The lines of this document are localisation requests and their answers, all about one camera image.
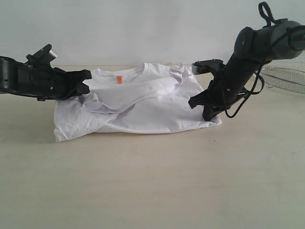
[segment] orange label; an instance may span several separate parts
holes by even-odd
[[[118,83],[123,83],[123,79],[121,75],[118,75]]]

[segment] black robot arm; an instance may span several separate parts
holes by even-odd
[[[91,79],[90,71],[52,68],[50,62],[56,57],[50,44],[27,55],[26,63],[0,56],[0,93],[35,97],[38,101],[65,100],[89,93],[83,81]]]
[[[288,19],[274,20],[266,2],[259,4],[259,12],[267,25],[257,31],[250,27],[241,30],[235,42],[234,53],[226,65],[221,60],[193,63],[194,74],[211,72],[214,76],[205,91],[189,100],[191,108],[204,106],[203,118],[206,121],[223,111],[228,117],[235,117],[250,95],[260,92],[254,92],[258,80],[262,82],[263,89],[264,80],[260,76],[263,65],[273,60],[293,59],[305,49],[305,26]],[[248,91],[244,85],[254,74],[254,85]],[[244,100],[236,112],[229,115],[227,110],[242,98]]]

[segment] folded shirt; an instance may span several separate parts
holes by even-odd
[[[203,89],[183,64],[144,63],[116,72],[95,69],[91,74],[92,79],[84,81],[89,94],[56,101],[57,142],[93,132],[166,134],[221,124],[219,117],[204,121],[203,106],[190,108],[189,98]]]

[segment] white wall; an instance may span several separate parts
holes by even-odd
[[[264,25],[259,2],[1,0],[0,55],[24,61],[51,43],[59,56],[53,64],[60,65],[226,61],[243,27]],[[303,0],[269,2],[276,18],[305,24]]]

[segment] metal wire rack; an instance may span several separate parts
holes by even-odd
[[[305,52],[292,60],[272,61],[261,75],[270,87],[305,94]]]

